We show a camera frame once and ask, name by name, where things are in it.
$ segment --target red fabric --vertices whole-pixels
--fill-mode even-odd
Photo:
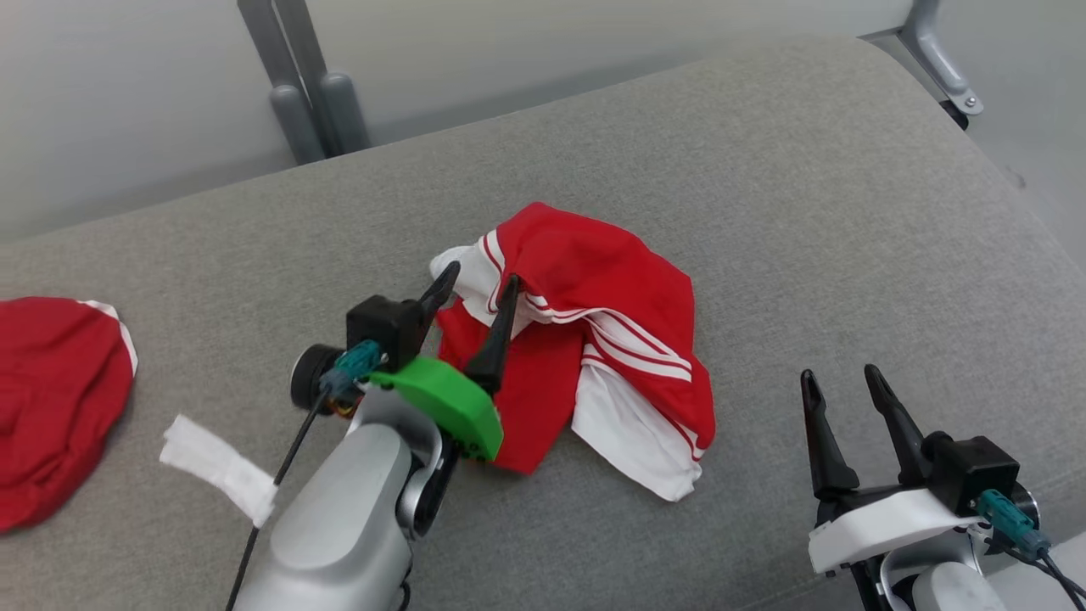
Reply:
[[[52,515],[98,464],[132,365],[116,319],[70,298],[0,302],[0,532]]]
[[[502,222],[497,242],[500,256],[490,252],[487,240],[482,243],[494,265],[502,268],[501,285],[517,273],[522,290],[543,295],[558,318],[561,313],[585,308],[621,313],[651,334],[646,344],[656,344],[661,355],[669,347],[690,362],[692,380],[687,382],[639,371],[601,351],[601,360],[673,425],[680,425],[677,429],[696,460],[712,442],[716,419],[708,373],[693,355],[690,278],[633,233],[542,202]],[[444,333],[440,358],[459,368],[481,346],[488,331],[460,303],[440,314],[438,324]],[[539,466],[573,411],[583,346],[597,342],[584,319],[568,324],[532,323],[513,341],[495,400],[505,429],[495,461],[500,467],[531,473]],[[696,442],[683,429],[693,432]]]
[[[438,357],[463,370],[482,347],[488,328],[459,301],[438,313],[442,329]],[[495,406],[505,438],[494,463],[531,473],[543,461],[573,413],[581,374],[584,330],[574,326],[529,326],[509,345]]]

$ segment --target gray upholstery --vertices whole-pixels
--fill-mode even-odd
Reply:
[[[220,607],[249,527],[156,462],[174,416],[274,470],[303,416],[298,354],[532,200],[623,226],[693,278],[717,441],[678,505],[568,432],[531,478],[463,466],[413,609],[855,607],[806,556],[805,368],[864,483],[897,473],[873,362],[923,431],[1020,459],[1051,534],[1086,530],[1086,279],[893,60],[799,40],[0,249],[0,296],[112,303],[140,356],[94,474],[0,539],[0,607]],[[344,427],[318,422],[285,499]]]

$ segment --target white wall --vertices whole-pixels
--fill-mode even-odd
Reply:
[[[0,0],[0,239],[293,164],[231,0]]]
[[[967,133],[1086,270],[1086,3],[946,0],[938,33],[981,100]],[[938,93],[895,39],[876,44]]]
[[[375,143],[788,33],[899,27],[911,0],[307,0]]]
[[[308,0],[375,143],[910,0]],[[292,164],[235,0],[0,0],[0,240]],[[801,94],[782,91],[781,94]]]

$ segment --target white tag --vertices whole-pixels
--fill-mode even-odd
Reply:
[[[260,529],[275,509],[279,488],[270,475],[212,432],[177,415],[163,433],[159,460],[186,471],[226,493]]]

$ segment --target white stripe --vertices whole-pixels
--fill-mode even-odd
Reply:
[[[538,307],[540,308],[547,307],[546,297],[543,296],[542,294],[532,294],[526,290],[525,295],[527,295],[528,300],[531,301],[534,305],[538,305]]]
[[[617,310],[604,310],[599,314],[598,317],[593,317],[593,319],[599,319],[601,326],[603,326],[603,328],[607,331],[607,333],[613,338],[620,338],[624,340],[627,336],[629,336],[630,344],[643,345],[645,346],[646,351],[652,351],[657,355],[659,355],[659,351],[657,351],[658,347],[659,349],[664,351],[664,353],[668,357],[671,357],[686,369],[690,369],[690,361],[680,357],[679,354],[672,351],[670,346],[654,338],[653,334],[648,333],[648,331],[646,331],[643,327],[639,326],[633,319],[627,317],[622,313],[619,313]],[[622,322],[619,322],[618,320],[615,319],[621,320],[627,326],[630,326],[630,328],[628,329],[626,326],[622,324]],[[652,344],[655,344],[656,346],[654,347],[653,345],[646,344],[644,340],[637,338],[637,335],[631,332],[630,329],[633,329],[633,331],[637,332],[643,338],[648,339],[648,341],[652,342]]]
[[[653,351],[652,347],[647,346],[640,339],[629,333],[629,330],[622,326],[618,326],[622,331],[626,332],[623,338],[615,338],[608,330],[599,324],[599,318],[595,315],[589,317],[589,324],[592,326],[592,331],[596,332],[598,338],[606,338],[608,342],[614,346],[620,346],[627,351],[639,355],[643,359],[651,359],[653,361],[666,361],[667,365],[671,367],[680,368],[686,373],[691,372],[690,364],[680,359],[679,357],[672,357],[670,355],[660,355],[658,352]]]
[[[596,357],[596,358],[599,358],[599,359],[603,358],[599,355],[599,352],[596,351],[596,347],[593,346],[592,344],[585,344],[584,345],[584,352],[582,353],[581,365],[582,366],[588,366],[590,368],[597,368],[597,369],[599,369],[602,371],[606,371],[606,372],[615,375],[616,378],[622,378],[617,371],[615,371],[614,369],[611,369],[611,367],[608,366],[607,364],[602,364],[602,362],[599,362],[599,361],[597,361],[595,359],[585,359],[584,357]],[[683,433],[686,434],[686,437],[690,440],[690,443],[693,444],[693,447],[691,448],[691,451],[693,453],[694,458],[702,458],[702,456],[705,455],[705,450],[703,450],[702,448],[697,447],[697,433],[694,433],[693,431],[691,431],[690,429],[687,429],[683,423],[678,422],[678,421],[675,421],[675,422],[669,422],[668,424],[673,424],[675,427],[675,429],[680,429],[680,430],[682,430]]]
[[[669,501],[702,475],[690,443],[615,370],[585,359],[571,429],[619,471]]]
[[[491,233],[494,234],[493,243],[491,243]],[[483,258],[495,269],[497,269],[497,281],[494,282],[494,288],[490,289],[490,296],[487,297],[487,311],[496,313],[497,311],[497,289],[502,285],[502,271],[505,266],[505,256],[502,256],[502,249],[497,246],[497,230],[492,230],[483,237],[479,238],[477,242],[477,247],[482,253]]]
[[[501,270],[505,269],[505,254],[502,252],[502,244],[497,243],[497,229],[491,229],[487,233],[487,239],[490,241],[490,253],[494,255],[494,259],[497,260],[497,268]]]
[[[529,305],[531,305],[531,307],[541,315],[548,317],[564,317],[561,320],[552,320],[551,322],[565,324],[589,317],[589,321],[593,324],[593,327],[604,333],[616,346],[621,346],[627,351],[645,355],[660,361],[670,361],[686,371],[691,371],[692,369],[690,361],[680,357],[679,354],[675,353],[670,346],[657,340],[653,336],[653,334],[648,333],[644,328],[635,323],[633,319],[617,310],[611,310],[609,308],[583,308],[579,310],[559,311],[548,308],[546,297],[542,294],[526,294],[528,296],[528,301],[530,302]],[[619,320],[624,321],[630,327],[628,328],[623,326],[619,322]],[[637,334],[630,331],[630,329],[633,329],[643,338],[649,339],[652,344],[639,338]]]
[[[139,359],[136,358],[136,347],[132,346],[132,336],[128,333],[128,328],[121,322],[121,317],[117,316],[116,308],[101,301],[78,301],[78,303],[90,305],[91,308],[117,321],[117,324],[121,326],[121,342],[124,343],[125,348],[128,351],[128,360],[132,364],[132,378],[136,378],[136,366],[139,365]]]
[[[456,277],[454,290],[464,300],[464,309],[468,315],[490,327],[494,315],[487,311],[487,297],[497,283],[498,270],[480,246],[481,244],[476,242],[442,252],[430,260],[430,275],[437,278],[450,263],[458,260],[460,273]]]
[[[618,361],[628,368],[658,375],[660,378],[672,378],[683,382],[691,382],[690,372],[680,367],[654,364],[652,361],[639,359],[637,357],[628,355],[618,348],[615,348],[610,341],[607,340],[607,336],[601,335],[599,332],[596,331],[595,327],[592,328],[592,335],[599,342],[599,347],[606,354],[605,358]]]

